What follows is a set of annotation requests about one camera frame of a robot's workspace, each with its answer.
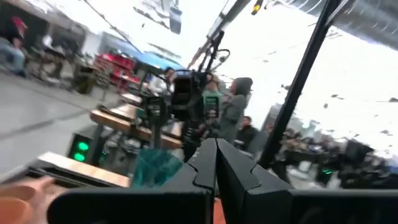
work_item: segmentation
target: concrete floor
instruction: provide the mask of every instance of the concrete floor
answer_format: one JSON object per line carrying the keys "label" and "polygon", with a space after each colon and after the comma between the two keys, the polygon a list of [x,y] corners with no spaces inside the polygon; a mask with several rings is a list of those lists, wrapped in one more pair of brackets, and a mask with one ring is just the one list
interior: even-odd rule
{"label": "concrete floor", "polygon": [[[72,133],[91,123],[88,110],[100,96],[97,89],[83,96],[0,73],[0,175],[47,151],[64,155]],[[106,102],[116,100],[108,93]]]}

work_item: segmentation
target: gray hoodie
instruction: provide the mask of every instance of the gray hoodie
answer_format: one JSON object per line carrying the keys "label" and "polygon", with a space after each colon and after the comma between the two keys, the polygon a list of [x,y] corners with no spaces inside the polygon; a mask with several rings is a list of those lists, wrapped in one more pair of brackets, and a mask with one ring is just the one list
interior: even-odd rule
{"label": "gray hoodie", "polygon": [[250,93],[253,80],[251,78],[237,78],[234,80],[236,91],[232,99],[225,104],[220,119],[220,138],[233,144],[240,122],[247,106],[246,96]]}

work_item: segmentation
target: hooded jacket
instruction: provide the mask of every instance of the hooded jacket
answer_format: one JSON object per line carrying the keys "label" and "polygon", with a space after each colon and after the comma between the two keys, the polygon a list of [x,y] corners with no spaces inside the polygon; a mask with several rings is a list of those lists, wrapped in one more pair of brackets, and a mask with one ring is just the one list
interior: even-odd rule
{"label": "hooded jacket", "polygon": [[235,93],[232,99],[225,104],[220,119],[220,138],[233,144],[238,132],[244,109],[247,106],[246,97],[250,93],[253,80],[251,78],[237,78]]}

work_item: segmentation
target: black frame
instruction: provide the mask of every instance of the black frame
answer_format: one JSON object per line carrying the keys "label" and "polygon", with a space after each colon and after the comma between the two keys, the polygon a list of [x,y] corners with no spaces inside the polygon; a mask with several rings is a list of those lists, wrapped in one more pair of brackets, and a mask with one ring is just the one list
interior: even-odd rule
{"label": "black frame", "polygon": [[[331,26],[331,22],[329,22],[329,20],[332,14],[337,10],[340,2],[340,0],[325,1],[325,5],[321,14],[319,15],[318,22],[314,28],[311,39],[308,42],[307,48],[305,49],[302,61],[298,66],[296,76],[294,77],[287,93],[285,103],[280,109],[275,121],[274,129],[272,130],[269,139],[264,146],[261,158],[258,162],[258,164],[265,169],[271,168],[275,155],[280,150],[280,140],[282,139],[283,133],[285,132],[290,121],[290,117],[293,114],[311,68],[315,62],[315,59],[317,58],[322,43],[325,40],[326,34],[329,31]],[[284,171],[275,169],[274,172],[279,177],[283,177],[282,179],[286,180]]]}

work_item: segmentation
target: green light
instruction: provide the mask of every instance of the green light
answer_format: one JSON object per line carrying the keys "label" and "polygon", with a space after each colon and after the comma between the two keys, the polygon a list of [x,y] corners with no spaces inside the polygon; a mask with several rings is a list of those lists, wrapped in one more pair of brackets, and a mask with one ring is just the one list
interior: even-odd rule
{"label": "green light", "polygon": [[331,171],[331,170],[322,170],[322,172],[325,173],[325,174],[332,174],[333,173],[333,171]]}
{"label": "green light", "polygon": [[79,162],[83,162],[86,158],[80,154],[80,153],[76,153],[75,156],[73,156],[73,158],[75,158],[77,161]]}
{"label": "green light", "polygon": [[86,151],[86,150],[88,150],[88,144],[85,142],[79,142],[77,144],[77,148],[79,148],[82,151]]}

